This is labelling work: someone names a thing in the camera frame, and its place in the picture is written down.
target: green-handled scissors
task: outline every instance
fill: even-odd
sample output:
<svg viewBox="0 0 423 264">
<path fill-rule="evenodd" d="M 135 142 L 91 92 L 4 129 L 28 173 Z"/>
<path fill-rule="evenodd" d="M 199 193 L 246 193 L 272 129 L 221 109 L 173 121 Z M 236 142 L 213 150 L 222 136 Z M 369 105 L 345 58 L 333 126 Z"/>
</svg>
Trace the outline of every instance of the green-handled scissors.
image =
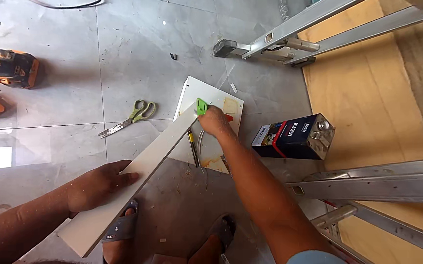
<svg viewBox="0 0 423 264">
<path fill-rule="evenodd" d="M 137 104 L 139 104 L 139 103 L 141 103 L 142 106 L 140 108 L 137 108 Z M 146 116 L 145 113 L 150 110 L 150 107 L 153 107 L 153 110 L 151 111 L 151 113 L 148 116 Z M 101 136 L 101 138 L 103 139 L 103 138 L 105 138 L 109 135 L 114 134 L 115 132 L 119 131 L 120 129 L 123 129 L 123 128 L 137 122 L 138 120 L 150 118 L 154 114 L 154 111 L 156 111 L 156 103 L 155 102 L 149 102 L 148 104 L 146 104 L 144 100 L 136 100 L 135 103 L 133 104 L 133 112 L 128 117 L 127 120 L 125 120 L 124 122 L 122 122 L 122 123 L 120 123 L 120 124 L 118 124 L 114 127 L 106 129 L 106 130 L 104 130 L 103 132 L 101 132 L 97 135 Z"/>
</svg>

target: orange power tool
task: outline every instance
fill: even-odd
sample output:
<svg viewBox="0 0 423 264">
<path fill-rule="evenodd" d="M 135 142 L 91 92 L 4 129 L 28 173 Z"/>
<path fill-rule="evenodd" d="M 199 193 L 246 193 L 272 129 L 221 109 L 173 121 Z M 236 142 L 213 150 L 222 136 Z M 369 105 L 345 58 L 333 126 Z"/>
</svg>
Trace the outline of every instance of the orange power tool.
<svg viewBox="0 0 423 264">
<path fill-rule="evenodd" d="M 39 61 L 29 53 L 0 49 L 0 83 L 30 89 L 36 81 Z"/>
</svg>

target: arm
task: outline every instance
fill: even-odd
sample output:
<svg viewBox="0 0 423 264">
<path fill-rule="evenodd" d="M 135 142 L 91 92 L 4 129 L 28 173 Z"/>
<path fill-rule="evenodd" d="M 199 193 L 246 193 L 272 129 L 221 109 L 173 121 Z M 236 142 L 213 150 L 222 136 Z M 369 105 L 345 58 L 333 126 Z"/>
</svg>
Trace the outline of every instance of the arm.
<svg viewBox="0 0 423 264">
<path fill-rule="evenodd" d="M 332 253 L 328 242 L 309 222 L 297 201 L 232 131 L 214 106 L 198 117 L 203 129 L 221 145 L 245 209 L 267 239 L 277 264 L 305 250 Z"/>
<path fill-rule="evenodd" d="M 12 263 L 35 247 L 69 216 L 91 210 L 138 173 L 119 175 L 131 161 L 100 166 L 61 187 L 0 214 L 0 263 Z"/>
</svg>

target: scissor blade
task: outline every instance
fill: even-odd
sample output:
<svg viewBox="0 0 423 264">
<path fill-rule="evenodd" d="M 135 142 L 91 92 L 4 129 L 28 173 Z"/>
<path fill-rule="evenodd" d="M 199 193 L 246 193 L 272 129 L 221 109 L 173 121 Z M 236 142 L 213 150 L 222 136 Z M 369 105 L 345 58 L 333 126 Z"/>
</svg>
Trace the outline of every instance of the scissor blade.
<svg viewBox="0 0 423 264">
<path fill-rule="evenodd" d="M 132 119 L 127 119 L 124 122 L 115 125 L 114 127 L 111 127 L 109 129 L 104 130 L 103 132 L 99 133 L 98 136 L 102 136 L 101 138 L 105 138 L 109 135 L 114 134 L 115 132 L 119 131 L 120 129 L 123 129 L 124 127 L 128 126 L 132 123 Z"/>
</svg>

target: gray sandal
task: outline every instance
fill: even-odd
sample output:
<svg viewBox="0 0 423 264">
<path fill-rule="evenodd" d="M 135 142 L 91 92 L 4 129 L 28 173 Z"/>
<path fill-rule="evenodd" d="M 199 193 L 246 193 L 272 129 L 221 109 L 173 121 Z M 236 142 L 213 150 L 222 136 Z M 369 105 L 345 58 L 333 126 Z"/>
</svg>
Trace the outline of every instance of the gray sandal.
<svg viewBox="0 0 423 264">
<path fill-rule="evenodd" d="M 131 215 L 125 216 L 125 212 L 129 208 L 132 208 L 135 212 Z M 119 217 L 117 221 L 109 227 L 109 230 L 103 240 L 101 240 L 101 243 L 135 237 L 135 227 L 138 220 L 138 201 L 135 198 L 128 202 L 123 215 L 124 216 Z"/>
<path fill-rule="evenodd" d="M 222 214 L 218 217 L 213 225 L 211 225 L 210 230 L 208 231 L 205 240 L 200 246 L 192 251 L 190 254 L 189 259 L 205 244 L 208 240 L 210 235 L 216 235 L 220 238 L 222 251 L 221 253 L 225 253 L 226 249 L 228 249 L 229 245 L 234 239 L 234 233 L 236 232 L 236 220 L 230 214 Z"/>
</svg>

